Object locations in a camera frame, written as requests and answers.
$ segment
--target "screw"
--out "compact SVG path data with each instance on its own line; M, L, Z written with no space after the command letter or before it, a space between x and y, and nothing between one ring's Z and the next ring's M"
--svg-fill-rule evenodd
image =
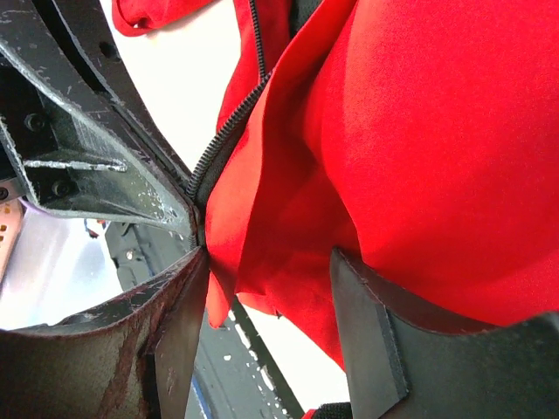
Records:
M43 131L46 127L46 119L40 113L30 113L25 117L25 126L34 133Z
M72 192L72 184L66 181L56 181L52 184L52 193L58 198L68 195Z

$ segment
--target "red cloth bag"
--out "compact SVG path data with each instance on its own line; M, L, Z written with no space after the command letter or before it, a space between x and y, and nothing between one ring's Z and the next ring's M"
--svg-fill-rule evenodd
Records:
M201 5L132 3L131 24ZM258 82L235 4L218 125ZM323 0L292 41L289 2L257 4L274 72L208 203L211 323L252 295L341 365L334 245L475 319L559 309L559 3Z

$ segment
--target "gray surface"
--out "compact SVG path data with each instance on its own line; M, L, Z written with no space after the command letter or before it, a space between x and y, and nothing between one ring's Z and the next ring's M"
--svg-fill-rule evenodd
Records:
M0 328L53 325L121 292L107 245L84 220L28 211L0 289Z

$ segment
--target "black zipper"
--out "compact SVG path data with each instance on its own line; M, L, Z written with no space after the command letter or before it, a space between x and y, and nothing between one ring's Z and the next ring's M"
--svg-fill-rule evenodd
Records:
M266 59L264 57L264 43L260 32L259 11L256 8L256 0L249 0L251 6L252 27L254 28L254 39L256 40L256 57L259 62L260 80L266 76Z
M188 185L186 187L186 195L193 202L196 202L196 196L200 186L204 181L204 177L210 170L211 164L217 157L219 151L224 147L224 145L232 137L232 134L238 128L239 124L243 123L247 117L252 112L252 109L258 102L260 95L264 92L264 88L268 80L270 79L272 73L266 74L266 61L264 58L264 46L262 43L262 34L260 32L259 26L259 15L256 9L256 0L249 0L251 7L251 18L252 25L254 27L254 37L256 39L256 52L259 62L259 76L260 82L252 91L246 96L243 101L237 106L233 113L227 118L227 121L223 124L221 128L217 131L217 134L211 139L210 144L204 150L202 157L198 161L196 167L192 171L192 175L189 179Z

